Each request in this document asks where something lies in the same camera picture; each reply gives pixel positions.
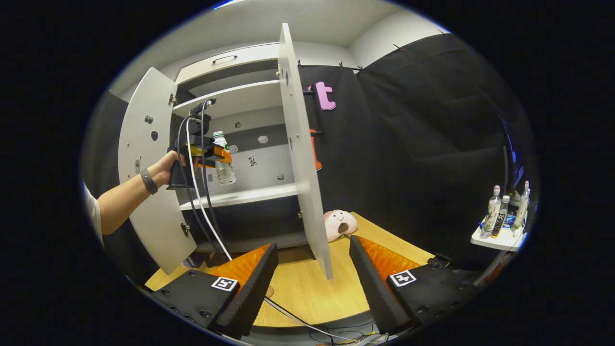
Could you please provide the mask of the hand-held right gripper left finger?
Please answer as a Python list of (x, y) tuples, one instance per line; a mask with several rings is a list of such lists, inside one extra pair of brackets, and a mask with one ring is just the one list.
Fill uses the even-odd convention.
[(211, 333), (248, 336), (279, 264), (269, 243), (212, 269), (188, 270), (152, 293), (178, 317)]

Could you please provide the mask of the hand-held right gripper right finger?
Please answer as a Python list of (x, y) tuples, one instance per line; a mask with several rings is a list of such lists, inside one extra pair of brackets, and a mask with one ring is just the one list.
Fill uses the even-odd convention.
[(349, 256), (380, 333), (424, 328), (475, 297), (474, 278), (435, 256), (419, 265), (360, 236), (351, 236)]

